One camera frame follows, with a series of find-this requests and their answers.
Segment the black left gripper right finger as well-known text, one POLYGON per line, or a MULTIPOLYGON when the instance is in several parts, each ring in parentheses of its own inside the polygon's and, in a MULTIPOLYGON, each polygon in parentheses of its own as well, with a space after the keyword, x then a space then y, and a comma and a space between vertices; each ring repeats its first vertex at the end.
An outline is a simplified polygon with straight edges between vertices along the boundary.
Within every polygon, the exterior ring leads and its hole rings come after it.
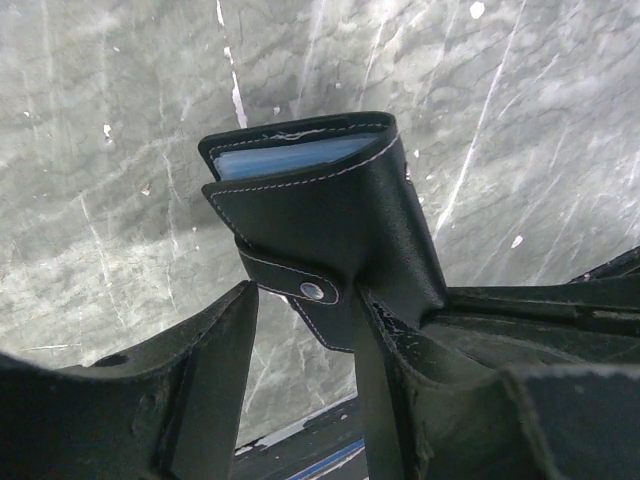
POLYGON ((555 286, 453 288, 406 325, 361 289, 372 479, 635 479, 639 253, 555 286))

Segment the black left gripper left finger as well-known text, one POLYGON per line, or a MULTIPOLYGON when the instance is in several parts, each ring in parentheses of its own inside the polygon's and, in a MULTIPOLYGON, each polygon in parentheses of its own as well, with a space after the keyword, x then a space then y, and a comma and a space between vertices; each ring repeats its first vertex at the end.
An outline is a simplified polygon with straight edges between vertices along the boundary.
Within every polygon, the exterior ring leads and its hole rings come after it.
POLYGON ((1 358, 5 479, 226 479, 255 338, 258 290, 82 367, 1 358))

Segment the black leather card holder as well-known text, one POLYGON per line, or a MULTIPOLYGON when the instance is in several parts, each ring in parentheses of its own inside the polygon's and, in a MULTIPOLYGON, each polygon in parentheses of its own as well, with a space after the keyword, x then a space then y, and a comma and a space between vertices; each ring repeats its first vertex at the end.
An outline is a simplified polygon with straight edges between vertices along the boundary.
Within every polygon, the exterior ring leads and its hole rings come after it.
POLYGON ((249 278, 286 298, 326 348, 353 348, 367 288, 419 327, 447 290, 397 122, 386 112, 287 121, 203 138, 202 191, 249 278))

